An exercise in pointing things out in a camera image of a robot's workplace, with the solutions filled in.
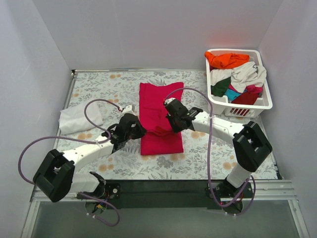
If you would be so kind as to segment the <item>magenta t shirt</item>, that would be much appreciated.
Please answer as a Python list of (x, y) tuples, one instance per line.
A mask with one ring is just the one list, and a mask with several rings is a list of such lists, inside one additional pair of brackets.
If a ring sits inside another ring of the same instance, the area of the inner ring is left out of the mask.
[(163, 100), (172, 91), (184, 87), (176, 82), (166, 86), (140, 83), (139, 120), (147, 130), (141, 138), (141, 155), (177, 154), (184, 152), (181, 133), (174, 133), (166, 118)]

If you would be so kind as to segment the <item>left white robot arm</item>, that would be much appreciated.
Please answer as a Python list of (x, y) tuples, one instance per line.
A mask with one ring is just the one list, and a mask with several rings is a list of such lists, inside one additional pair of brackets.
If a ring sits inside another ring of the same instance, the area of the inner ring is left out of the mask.
[(94, 160), (124, 148), (130, 139), (142, 138), (146, 132), (136, 115), (126, 113), (119, 123), (111, 125), (94, 141), (63, 152), (49, 151), (33, 182), (52, 202), (62, 200), (69, 193), (101, 198), (106, 191), (106, 180), (96, 172), (79, 174), (79, 171)]

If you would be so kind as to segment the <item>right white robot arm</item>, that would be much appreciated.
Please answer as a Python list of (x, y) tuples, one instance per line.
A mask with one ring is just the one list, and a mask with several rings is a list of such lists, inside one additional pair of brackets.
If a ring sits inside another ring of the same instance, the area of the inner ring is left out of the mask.
[(271, 144), (256, 122), (241, 124), (212, 118), (202, 109), (187, 109), (175, 98), (167, 99), (163, 105), (174, 132), (186, 129), (204, 132), (233, 145), (237, 164), (225, 180), (213, 189), (219, 195), (235, 197), (241, 193), (246, 180), (272, 152)]

